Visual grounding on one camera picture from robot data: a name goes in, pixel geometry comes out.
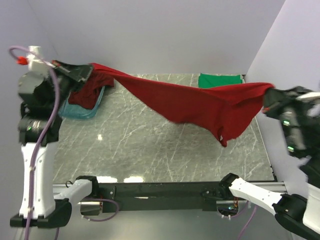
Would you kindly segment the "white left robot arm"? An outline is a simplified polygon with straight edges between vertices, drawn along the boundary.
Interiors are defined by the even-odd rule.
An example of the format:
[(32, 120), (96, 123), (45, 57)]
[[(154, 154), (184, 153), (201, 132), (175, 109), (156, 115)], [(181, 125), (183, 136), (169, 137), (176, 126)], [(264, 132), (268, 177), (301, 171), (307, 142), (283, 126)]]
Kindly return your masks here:
[(93, 66), (26, 58), (19, 63), (28, 65), (18, 87), (24, 185), (20, 210), (10, 219), (10, 226), (61, 228), (69, 222), (73, 205), (85, 198), (94, 201), (100, 195), (97, 178), (87, 175), (77, 177), (60, 193), (53, 192), (53, 163), (62, 124), (58, 112), (69, 94), (83, 87)]

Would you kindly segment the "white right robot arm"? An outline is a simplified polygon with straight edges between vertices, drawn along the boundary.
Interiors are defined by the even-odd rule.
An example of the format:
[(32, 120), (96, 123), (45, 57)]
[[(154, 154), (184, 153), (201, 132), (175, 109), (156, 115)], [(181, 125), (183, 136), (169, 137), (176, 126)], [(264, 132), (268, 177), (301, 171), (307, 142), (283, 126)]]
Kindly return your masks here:
[(238, 197), (270, 212), (286, 230), (306, 240), (320, 238), (320, 117), (308, 111), (320, 103), (319, 92), (302, 86), (270, 89), (263, 112), (279, 120), (290, 156), (309, 160), (300, 170), (307, 176), (308, 197), (266, 190), (229, 173), (219, 182), (222, 198)]

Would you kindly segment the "bright red t shirt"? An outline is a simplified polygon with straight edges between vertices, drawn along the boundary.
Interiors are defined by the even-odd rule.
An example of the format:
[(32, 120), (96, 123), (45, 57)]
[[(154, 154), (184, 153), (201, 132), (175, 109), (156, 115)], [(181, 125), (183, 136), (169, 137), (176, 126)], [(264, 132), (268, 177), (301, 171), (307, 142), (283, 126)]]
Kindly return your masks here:
[(93, 66), (167, 120), (210, 131), (223, 147), (246, 130), (263, 107), (266, 91), (274, 88), (267, 82), (197, 88), (139, 78), (97, 63)]

